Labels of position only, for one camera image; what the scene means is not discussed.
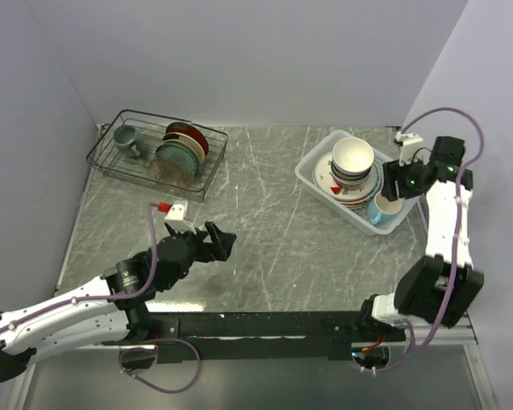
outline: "dish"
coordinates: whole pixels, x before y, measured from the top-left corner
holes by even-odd
[[[191,126],[190,124],[186,124],[185,122],[180,121],[172,122],[165,129],[166,135],[170,132],[179,132],[181,134],[187,135],[203,148],[205,156],[207,156],[209,153],[209,143],[207,142],[207,139],[205,139],[205,136],[195,126]]]
[[[189,188],[194,180],[193,175],[190,175],[183,167],[162,158],[152,160],[146,173],[153,181],[179,188]]]
[[[342,188],[346,188],[347,190],[356,190],[361,187],[366,181],[366,179],[362,182],[358,182],[357,184],[347,184],[346,182],[343,182],[341,179],[336,178],[336,175],[333,174],[334,182],[336,182],[336,185],[341,186]]]
[[[346,175],[364,174],[374,163],[373,148],[361,138],[348,137],[333,147],[334,165]]]
[[[350,181],[350,180],[342,179],[336,173],[334,173],[334,170],[332,168],[331,168],[331,170],[333,171],[331,176],[336,181],[336,183],[340,186],[345,186],[346,188],[354,189],[356,186],[363,184],[369,178],[368,175],[365,175],[363,178],[361,178],[357,181]]]
[[[344,205],[348,209],[360,209],[365,206],[366,202],[358,203],[357,205]]]
[[[156,149],[156,158],[168,160],[195,175],[199,169],[196,156],[186,147],[175,143],[163,143]]]
[[[348,190],[338,186],[331,171],[332,160],[332,152],[323,155],[315,164],[313,177],[315,185],[335,200],[344,204],[365,202],[380,188],[380,175],[375,164],[372,165],[367,180],[355,189]]]
[[[334,161],[331,162],[331,171],[333,171],[333,174],[336,175],[339,179],[342,179],[343,181],[363,181],[367,175],[370,173],[370,168],[365,171],[364,173],[360,173],[357,176],[354,175],[346,175],[345,173],[342,173],[335,165]]]
[[[185,134],[181,134],[180,132],[169,132],[165,134],[165,136],[163,137],[163,141],[167,142],[169,140],[178,141],[180,144],[183,144],[186,147],[188,147],[190,151],[196,154],[199,165],[202,165],[205,161],[205,151],[203,151],[202,146],[193,138],[190,138]]]
[[[126,158],[137,160],[141,157],[142,141],[134,126],[119,126],[114,131],[112,140]]]

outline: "mug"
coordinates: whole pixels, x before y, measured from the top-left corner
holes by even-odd
[[[142,156],[139,133],[134,126],[119,126],[114,131],[114,145],[125,157],[137,160]]]
[[[372,226],[384,224],[395,215],[397,215],[403,207],[403,200],[389,202],[380,192],[376,194],[372,202],[369,204],[369,221]]]

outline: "white bowl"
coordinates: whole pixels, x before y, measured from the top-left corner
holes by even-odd
[[[334,145],[333,162],[342,173],[356,176],[373,165],[374,151],[361,138],[343,138]]]

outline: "gray marble surface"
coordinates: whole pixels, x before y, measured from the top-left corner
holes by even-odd
[[[213,220],[238,242],[224,263],[195,264],[153,310],[286,311],[359,309],[389,293],[425,249],[413,209],[387,236],[368,237],[302,190],[300,159],[335,128],[219,127],[229,134],[205,203],[192,203],[199,226]],[[392,131],[344,128],[397,157]],[[148,249],[148,202],[174,197],[94,173],[60,293],[117,261]],[[167,232],[156,217],[158,236]]]

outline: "red plate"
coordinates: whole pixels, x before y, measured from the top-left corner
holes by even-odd
[[[209,153],[209,143],[207,142],[207,139],[205,139],[203,134],[195,126],[191,126],[190,124],[180,121],[172,122],[165,130],[166,134],[169,134],[170,132],[179,132],[187,135],[201,145],[205,156]]]

